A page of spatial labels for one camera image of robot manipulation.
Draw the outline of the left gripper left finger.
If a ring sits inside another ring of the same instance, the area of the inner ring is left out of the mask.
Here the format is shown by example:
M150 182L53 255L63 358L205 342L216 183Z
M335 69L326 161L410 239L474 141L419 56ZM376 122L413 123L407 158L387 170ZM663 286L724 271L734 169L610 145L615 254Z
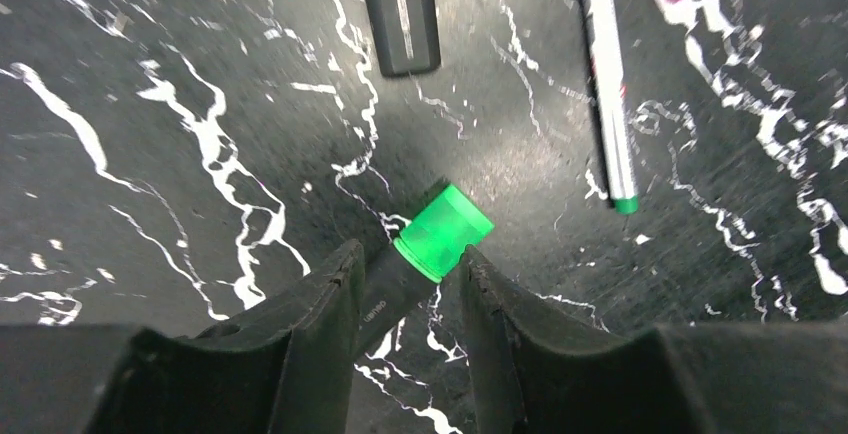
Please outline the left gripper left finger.
M1 329L5 433L341 433L364 287L349 241L195 338L139 325Z

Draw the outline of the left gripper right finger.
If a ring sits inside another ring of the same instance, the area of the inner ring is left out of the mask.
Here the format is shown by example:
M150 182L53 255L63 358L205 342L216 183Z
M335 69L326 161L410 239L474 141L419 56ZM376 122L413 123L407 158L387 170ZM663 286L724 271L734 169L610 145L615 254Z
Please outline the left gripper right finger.
M590 327L503 275L460 261L481 433L843 433L847 325Z

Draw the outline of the orange black highlighter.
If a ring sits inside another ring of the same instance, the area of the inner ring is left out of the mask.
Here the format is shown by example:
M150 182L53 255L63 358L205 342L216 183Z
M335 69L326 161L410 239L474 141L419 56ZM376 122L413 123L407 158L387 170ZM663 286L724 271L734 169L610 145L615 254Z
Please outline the orange black highlighter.
M365 0L380 72L429 73L441 64L435 0Z

